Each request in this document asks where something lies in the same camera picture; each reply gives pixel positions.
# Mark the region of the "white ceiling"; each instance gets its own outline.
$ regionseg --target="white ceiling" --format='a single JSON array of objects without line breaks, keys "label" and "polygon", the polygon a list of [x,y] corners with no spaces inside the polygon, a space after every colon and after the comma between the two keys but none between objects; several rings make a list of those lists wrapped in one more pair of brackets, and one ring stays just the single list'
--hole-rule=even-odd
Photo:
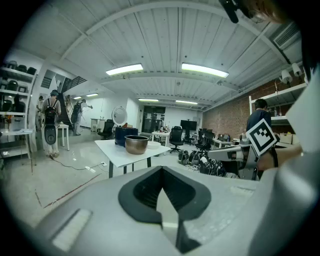
[{"label": "white ceiling", "polygon": [[[191,108],[205,109],[288,64],[269,39],[279,27],[243,17],[233,24],[218,0],[51,0],[15,47],[51,56],[55,65],[116,93],[129,90],[163,106],[189,100],[198,102]],[[185,72],[183,62],[229,76]],[[106,74],[137,63],[143,72]]]}]

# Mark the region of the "shelf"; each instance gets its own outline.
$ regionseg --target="shelf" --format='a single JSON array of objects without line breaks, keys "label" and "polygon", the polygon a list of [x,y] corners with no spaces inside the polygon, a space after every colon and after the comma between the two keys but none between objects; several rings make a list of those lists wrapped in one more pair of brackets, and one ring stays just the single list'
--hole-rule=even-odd
[{"label": "shelf", "polygon": [[34,75],[32,74],[24,73],[12,68],[0,67],[0,77],[3,76],[27,83],[32,83],[34,79]]},{"label": "shelf", "polygon": [[0,112],[0,115],[10,115],[10,116],[25,116],[24,112]]},{"label": "shelf", "polygon": [[26,92],[19,92],[19,91],[15,91],[15,90],[4,90],[4,89],[0,89],[0,93],[4,93],[4,94],[11,94],[11,95],[21,95],[21,96],[26,96],[28,97],[28,93]]},{"label": "shelf", "polygon": [[283,116],[272,116],[271,117],[272,126],[289,126],[289,121],[285,115]]},{"label": "shelf", "polygon": [[275,145],[279,146],[279,147],[283,147],[283,148],[288,148],[288,147],[293,146],[292,144],[282,143],[282,142],[277,142]]},{"label": "shelf", "polygon": [[21,154],[24,155],[28,153],[26,145],[0,148],[0,151],[3,158],[10,158],[10,157],[20,156]]},{"label": "shelf", "polygon": [[306,83],[302,83],[291,88],[278,91],[278,93],[272,93],[267,96],[261,97],[268,103],[268,108],[275,106],[293,104],[303,92],[304,88],[307,87]]}]

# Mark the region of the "bowl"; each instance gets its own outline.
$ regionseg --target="bowl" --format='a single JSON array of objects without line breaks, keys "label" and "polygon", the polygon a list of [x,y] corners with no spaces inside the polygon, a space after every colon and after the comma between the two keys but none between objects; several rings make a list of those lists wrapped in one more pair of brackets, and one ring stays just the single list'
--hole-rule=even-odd
[{"label": "bowl", "polygon": [[148,145],[148,138],[138,135],[127,135],[125,137],[125,150],[129,154],[142,155],[146,152]]},{"label": "bowl", "polygon": [[157,148],[159,148],[161,144],[159,142],[156,142],[156,141],[148,141],[148,149],[151,149],[151,150],[155,150]]}]

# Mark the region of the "white pants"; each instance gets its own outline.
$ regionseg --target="white pants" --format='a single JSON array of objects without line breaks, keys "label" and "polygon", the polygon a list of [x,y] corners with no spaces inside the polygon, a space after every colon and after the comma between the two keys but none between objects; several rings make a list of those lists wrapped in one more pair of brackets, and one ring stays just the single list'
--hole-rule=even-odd
[{"label": "white pants", "polygon": [[78,113],[78,118],[76,123],[74,124],[74,134],[80,134],[80,122],[81,122],[82,114],[81,112]]},{"label": "white pants", "polygon": [[45,138],[45,128],[41,128],[41,133],[42,133],[42,144],[43,144],[43,150],[45,151],[45,154],[47,156],[49,155],[53,155],[54,153],[58,153],[58,128],[55,128],[55,134],[56,134],[56,140],[55,143],[53,145],[49,145],[46,142],[46,138]]}]

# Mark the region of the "power cord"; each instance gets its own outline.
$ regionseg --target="power cord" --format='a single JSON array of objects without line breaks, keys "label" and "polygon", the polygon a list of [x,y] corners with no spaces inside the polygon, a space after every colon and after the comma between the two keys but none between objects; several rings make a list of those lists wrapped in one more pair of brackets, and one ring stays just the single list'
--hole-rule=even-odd
[{"label": "power cord", "polygon": [[[81,170],[86,170],[86,169],[87,169],[87,168],[77,169],[77,168],[74,168],[73,166],[64,165],[62,162],[59,162],[59,161],[55,160],[54,157],[53,157],[51,154],[49,155],[49,157],[50,157],[53,161],[62,164],[64,167],[73,168],[73,169],[75,169],[75,170],[77,170],[77,171],[81,171]],[[92,167],[89,167],[89,168],[91,169],[91,168],[94,168],[94,167],[97,167],[97,166],[100,166],[100,165],[102,165],[102,163],[99,163],[99,164],[97,164],[97,165],[95,165],[95,166],[92,166]]]}]

